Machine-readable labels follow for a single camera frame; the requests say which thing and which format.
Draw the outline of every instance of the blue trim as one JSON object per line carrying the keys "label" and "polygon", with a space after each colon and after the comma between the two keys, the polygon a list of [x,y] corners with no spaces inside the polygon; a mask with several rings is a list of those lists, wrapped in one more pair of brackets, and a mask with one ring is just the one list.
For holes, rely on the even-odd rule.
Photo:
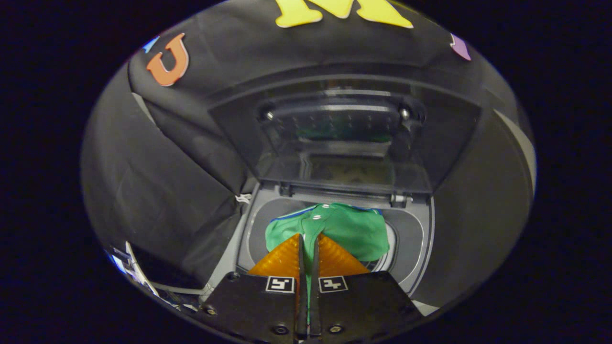
{"label": "blue trim", "polygon": [[284,219],[290,219],[292,217],[300,216],[302,214],[305,214],[305,213],[307,213],[309,211],[314,210],[315,208],[316,208],[316,206],[313,206],[312,208],[304,209],[303,211],[299,211],[299,212],[296,212],[296,213],[293,213],[293,214],[277,217],[276,219],[270,220],[270,223],[272,223],[272,221],[276,221],[276,220],[284,220]]}
{"label": "blue trim", "polygon": [[382,215],[381,211],[378,209],[367,209],[367,208],[360,208],[360,207],[355,207],[355,206],[351,206],[351,207],[357,210],[361,210],[361,211],[373,211],[377,213],[378,215]]}

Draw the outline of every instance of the black fabric cover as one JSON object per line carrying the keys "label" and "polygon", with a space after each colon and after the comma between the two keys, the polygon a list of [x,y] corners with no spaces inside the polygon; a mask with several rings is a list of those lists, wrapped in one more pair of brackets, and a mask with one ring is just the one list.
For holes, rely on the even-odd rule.
{"label": "black fabric cover", "polygon": [[[312,2],[307,5],[323,19],[287,29],[275,24],[281,15],[275,1],[229,0],[202,11],[161,34],[148,53],[140,49],[134,54],[129,62],[132,89],[149,103],[219,136],[221,131],[206,113],[215,102],[251,90],[249,82],[258,78],[275,73],[294,78],[310,68],[316,69],[315,75],[386,73],[435,84],[474,103],[481,103],[488,91],[504,99],[497,109],[519,124],[517,102],[499,73],[469,43],[472,61],[458,57],[450,47],[450,33],[423,16],[395,4],[414,25],[406,29],[364,20],[356,13],[357,2],[345,19]],[[165,46],[180,33],[185,33],[189,66],[174,85],[162,87],[146,66],[163,52],[162,61],[171,69],[174,58]],[[372,68],[348,67],[359,64]],[[322,67],[332,68],[318,70]]]}
{"label": "black fabric cover", "polygon": [[442,307],[501,266],[528,220],[531,175],[501,118],[487,113],[434,194],[435,234],[412,298]]}
{"label": "black fabric cover", "polygon": [[[122,67],[96,105],[83,145],[84,200],[105,245],[123,247],[130,240],[206,281],[238,222],[234,195],[253,184],[245,183],[244,165],[208,110],[273,81],[322,73],[387,75],[494,106],[525,128],[525,118],[517,115],[520,104],[486,59],[469,44],[472,61],[458,57],[449,32],[418,13],[394,5],[413,23],[414,29],[406,29],[364,20],[357,2],[346,19],[307,5],[323,20],[282,29],[275,24],[281,12],[273,0],[223,2],[169,28],[148,53],[137,50]],[[173,68],[165,46],[180,33],[189,66],[174,85],[162,87],[146,66],[164,52],[165,67]],[[157,126],[131,92],[142,96]],[[513,170],[525,169],[524,161],[505,157],[507,148],[493,137],[504,131],[495,126],[483,134],[489,138],[473,141],[465,153],[471,155],[435,195],[434,253],[415,293],[423,302],[441,305],[490,275],[520,233],[531,199],[530,188],[521,185],[529,173]],[[501,185],[500,194],[490,192]],[[516,231],[478,237],[488,220],[498,224],[497,231]],[[475,235],[478,241],[469,241]],[[454,238],[459,242],[453,246]],[[496,238],[507,239],[503,247],[492,248]],[[489,246],[470,251],[478,245]],[[466,260],[481,269],[458,266]]]}
{"label": "black fabric cover", "polygon": [[89,218],[105,247],[123,249],[130,241],[201,282],[212,274],[240,217],[234,193],[140,109],[127,66],[92,112],[81,180]]}

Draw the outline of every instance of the white cable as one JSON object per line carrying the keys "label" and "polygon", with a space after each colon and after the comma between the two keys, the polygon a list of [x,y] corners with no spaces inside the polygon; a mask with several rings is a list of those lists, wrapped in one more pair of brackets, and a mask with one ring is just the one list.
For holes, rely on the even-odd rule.
{"label": "white cable", "polygon": [[236,201],[247,203],[247,204],[250,204],[251,203],[251,198],[253,198],[253,196],[250,193],[243,193],[243,194],[241,194],[239,196],[235,196],[235,197],[236,197]]}

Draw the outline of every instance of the screw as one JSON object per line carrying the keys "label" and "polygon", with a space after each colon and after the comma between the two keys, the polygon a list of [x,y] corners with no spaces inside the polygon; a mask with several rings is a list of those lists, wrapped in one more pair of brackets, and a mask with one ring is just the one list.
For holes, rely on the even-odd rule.
{"label": "screw", "polygon": [[408,112],[408,110],[406,110],[406,109],[401,109],[401,110],[400,110],[400,114],[401,114],[401,117],[402,117],[402,118],[403,118],[405,121],[407,121],[407,120],[410,118],[410,112]]}
{"label": "screw", "polygon": [[274,333],[276,333],[278,335],[283,335],[283,334],[289,333],[289,330],[287,329],[287,327],[279,325],[279,326],[274,326],[272,328],[272,332],[274,332]]}
{"label": "screw", "polygon": [[206,307],[206,313],[208,313],[210,315],[217,315],[218,314],[217,311],[214,308],[212,308],[211,306],[207,306]]}
{"label": "screw", "polygon": [[240,274],[238,274],[237,272],[229,272],[227,274],[227,279],[230,281],[237,280],[238,278],[240,278]]}
{"label": "screw", "polygon": [[342,332],[342,330],[343,330],[342,326],[337,326],[337,325],[329,328],[329,332],[331,333],[340,333]]}

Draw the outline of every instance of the black background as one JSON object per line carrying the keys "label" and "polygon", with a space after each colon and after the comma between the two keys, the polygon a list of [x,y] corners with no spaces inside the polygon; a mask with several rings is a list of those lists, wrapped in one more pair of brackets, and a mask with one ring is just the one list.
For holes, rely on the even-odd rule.
{"label": "black background", "polygon": [[[605,276],[610,129],[606,1],[421,1],[476,47],[530,116],[537,199],[512,254],[473,297],[397,342],[609,342]],[[161,309],[117,273],[84,212],[83,129],[132,53],[203,1],[3,3],[4,343],[225,343]]]}

